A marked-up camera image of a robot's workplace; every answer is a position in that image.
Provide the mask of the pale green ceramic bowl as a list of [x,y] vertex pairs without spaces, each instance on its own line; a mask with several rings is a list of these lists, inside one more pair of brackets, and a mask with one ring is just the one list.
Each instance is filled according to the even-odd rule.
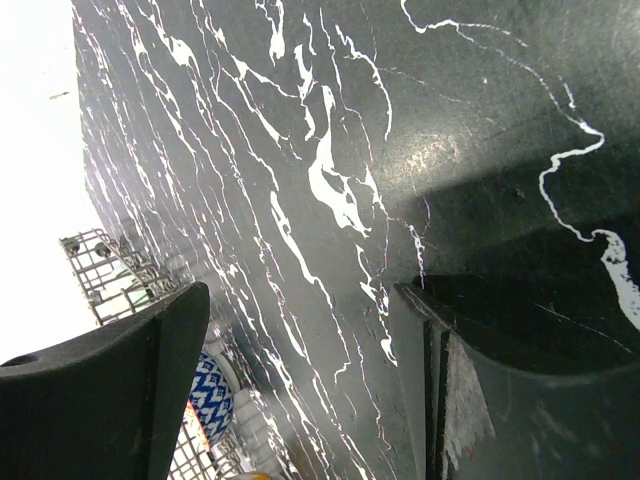
[[106,275],[102,298],[108,309],[114,312],[128,311],[131,306],[144,308],[149,303],[145,287],[124,265],[115,267]]

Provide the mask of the red geometric patterned bowl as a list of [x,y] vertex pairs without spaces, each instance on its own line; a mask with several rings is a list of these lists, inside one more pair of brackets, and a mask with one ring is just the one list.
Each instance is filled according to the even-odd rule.
[[229,359],[224,354],[211,355],[202,350],[188,404],[195,413],[209,449],[229,432],[235,414],[235,395],[240,390],[239,377]]

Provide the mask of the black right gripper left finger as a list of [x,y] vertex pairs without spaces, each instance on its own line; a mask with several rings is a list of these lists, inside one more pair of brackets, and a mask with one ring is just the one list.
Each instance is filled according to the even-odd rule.
[[2,364],[2,478],[167,478],[209,316],[193,282]]

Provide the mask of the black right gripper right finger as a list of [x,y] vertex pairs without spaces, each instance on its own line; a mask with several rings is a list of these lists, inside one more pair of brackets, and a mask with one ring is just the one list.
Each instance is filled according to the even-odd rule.
[[572,359],[411,283],[390,323],[419,479],[635,479],[639,360]]

